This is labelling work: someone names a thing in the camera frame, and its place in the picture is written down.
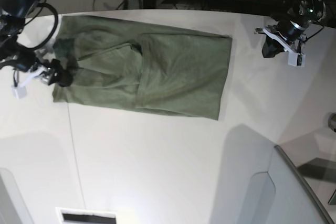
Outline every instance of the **table surface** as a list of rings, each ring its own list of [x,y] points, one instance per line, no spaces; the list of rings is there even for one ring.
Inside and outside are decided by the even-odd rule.
[[[274,143],[295,164],[333,158],[336,135],[325,120],[336,111],[334,29],[307,43],[306,66],[296,68],[285,53],[263,59],[265,37],[254,29],[274,22],[269,17],[192,10],[85,14],[232,36],[219,121],[53,103],[53,87],[39,81],[17,101],[13,72],[3,69],[0,167],[13,173],[35,224],[56,224],[55,207],[117,211],[123,223],[235,223],[249,178],[267,170]],[[36,45],[52,23],[50,16],[37,18],[19,41]],[[329,185],[330,196],[335,189]],[[328,211],[336,217],[336,208]]]

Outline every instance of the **green towel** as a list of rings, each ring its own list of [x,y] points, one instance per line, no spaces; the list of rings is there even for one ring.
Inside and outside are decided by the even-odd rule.
[[[54,49],[74,75],[54,102],[218,120],[232,39],[92,16],[62,19]]]

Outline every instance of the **white table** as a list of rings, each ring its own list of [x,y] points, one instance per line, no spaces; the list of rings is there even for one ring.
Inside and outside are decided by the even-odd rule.
[[[13,173],[35,224],[56,224],[55,207],[118,211],[129,218],[120,223],[130,224],[236,223],[248,180],[267,170],[273,143],[287,142],[297,163],[334,153],[336,135],[324,125],[336,111],[334,29],[309,41],[306,66],[295,68],[285,55],[263,59],[265,37],[254,29],[270,18],[192,10],[88,14],[231,35],[219,121],[53,104],[52,87],[38,81],[17,101],[13,73],[3,69],[0,167]],[[38,18],[20,42],[36,45],[52,22]],[[300,148],[291,147],[302,139],[304,148],[307,138],[309,154],[294,155]],[[328,210],[336,217],[336,208]]]

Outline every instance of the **green cloth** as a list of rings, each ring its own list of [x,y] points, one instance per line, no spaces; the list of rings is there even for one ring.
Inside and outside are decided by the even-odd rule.
[[[54,102],[218,120],[232,39],[92,16],[63,17],[56,58],[74,75]]]

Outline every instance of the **folded green fabric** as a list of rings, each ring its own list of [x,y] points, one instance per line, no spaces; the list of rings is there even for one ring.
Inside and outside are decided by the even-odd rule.
[[[62,19],[56,57],[74,75],[55,102],[218,120],[232,39],[91,16]]]

